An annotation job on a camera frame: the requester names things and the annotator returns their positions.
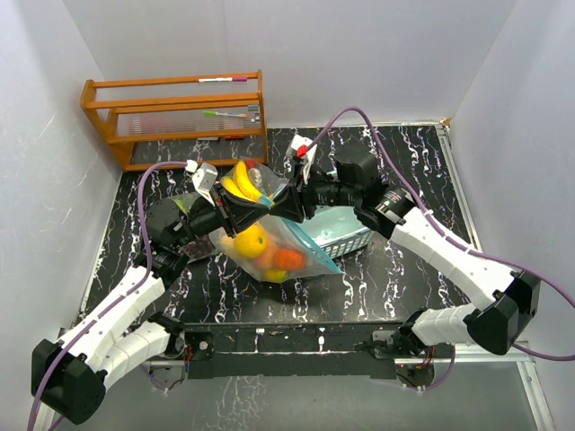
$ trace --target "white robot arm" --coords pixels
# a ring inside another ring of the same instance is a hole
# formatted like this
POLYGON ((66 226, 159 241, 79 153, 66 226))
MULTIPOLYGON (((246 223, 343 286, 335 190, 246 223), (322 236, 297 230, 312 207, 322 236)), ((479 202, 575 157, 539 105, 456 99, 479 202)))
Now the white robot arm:
POLYGON ((314 216, 315 206, 353 206, 365 226, 401 245, 451 279, 469 298, 469 304, 445 310, 418 310, 377 348, 399 355, 417 355, 438 343, 477 343, 504 355, 535 316, 540 280, 512 268, 471 256, 449 244, 464 241, 442 228, 436 232, 402 188, 382 184, 377 160, 369 152, 343 146, 336 153, 337 178, 326 174, 296 145, 294 176, 268 207, 232 196, 209 178, 213 167, 201 166, 202 182, 194 182, 204 198, 186 213, 164 199, 148 210, 153 274, 134 292, 146 268, 130 268, 110 294, 80 324, 56 343, 43 340, 32 354, 32 394, 54 357, 93 322, 89 332, 69 349, 61 366, 41 394, 41 400, 79 424, 97 410, 103 396, 118 379, 148 358, 181 352, 183 327, 157 313, 126 335, 133 320, 180 275, 187 259, 177 251, 184 244, 217 228, 233 236, 262 216, 271 214, 302 222, 314 216))

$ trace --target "wooden rack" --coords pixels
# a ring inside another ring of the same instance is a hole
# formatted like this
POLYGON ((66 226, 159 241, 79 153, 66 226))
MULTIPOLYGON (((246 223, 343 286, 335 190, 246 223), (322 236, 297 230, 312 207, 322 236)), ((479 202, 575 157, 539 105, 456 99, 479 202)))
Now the wooden rack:
MULTIPOLYGON (((124 172, 151 166, 132 164, 137 142, 169 141, 218 136, 261 136, 268 162, 268 140, 263 108, 261 70, 250 73, 197 75, 126 81, 86 81, 80 99, 82 110, 110 147, 124 172), (200 79, 247 78, 245 83, 202 83, 200 79), (205 110, 242 112, 245 119, 206 117, 205 110)), ((215 166, 235 159, 205 160, 215 166)), ((180 166, 166 166, 176 169, 180 166)))

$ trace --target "marker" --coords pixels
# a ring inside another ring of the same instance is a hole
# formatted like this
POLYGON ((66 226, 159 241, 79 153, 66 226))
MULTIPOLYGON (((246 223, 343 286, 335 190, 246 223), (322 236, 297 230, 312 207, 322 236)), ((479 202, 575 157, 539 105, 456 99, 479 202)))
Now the marker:
POLYGON ((204 115, 217 115, 219 117, 236 117, 239 119, 247 119, 248 114, 228 114, 227 112, 216 112, 214 110, 204 110, 204 115))
POLYGON ((199 83, 245 83, 248 78, 245 76, 234 76, 229 78, 201 78, 199 83))

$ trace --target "ziplock bag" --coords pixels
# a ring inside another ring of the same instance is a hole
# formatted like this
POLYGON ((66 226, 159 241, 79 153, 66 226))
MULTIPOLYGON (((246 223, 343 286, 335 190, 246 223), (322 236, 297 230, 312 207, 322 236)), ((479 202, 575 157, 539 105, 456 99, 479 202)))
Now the ziplock bag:
MULTIPOLYGON (((220 182, 231 194, 267 206, 287 183, 267 166, 241 160, 220 182)), ((339 274, 340 270, 298 224, 266 215, 235 238, 218 229, 209 235, 216 248, 259 281, 339 274)))

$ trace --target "black table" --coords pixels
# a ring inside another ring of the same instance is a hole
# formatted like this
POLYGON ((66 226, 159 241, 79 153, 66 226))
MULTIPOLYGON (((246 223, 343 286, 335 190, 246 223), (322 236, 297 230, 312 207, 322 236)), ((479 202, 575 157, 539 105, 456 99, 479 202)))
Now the black table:
MULTIPOLYGON (((270 167, 285 175, 289 163, 284 155, 292 136, 298 133, 313 138, 318 131, 317 128, 270 129, 270 167)), ((435 217, 469 241, 436 128, 384 126, 378 128, 378 133, 406 178, 434 210, 435 217)), ((324 169, 332 170, 333 151, 343 143, 374 148, 365 128, 334 128, 320 143, 316 161, 324 169)), ((144 143, 135 157, 150 163, 160 159, 186 160, 198 154, 207 158, 214 154, 256 156, 260 150, 254 138, 207 146, 189 142, 144 143)), ((385 180, 398 183, 383 160, 380 165, 385 180)), ((137 255, 136 195, 140 177, 141 173, 131 172, 121 178, 99 266, 80 317, 119 283, 137 255)), ((193 191, 190 177, 182 171, 158 172, 148 182, 147 206, 160 198, 193 191)), ((255 281, 225 255, 217 255, 190 264, 140 319, 152 312, 165 311, 186 323, 392 322, 405 320, 423 306, 443 308, 466 302, 463 294, 430 265, 378 234, 366 248, 339 258, 336 263, 343 274, 274 285, 255 281)))

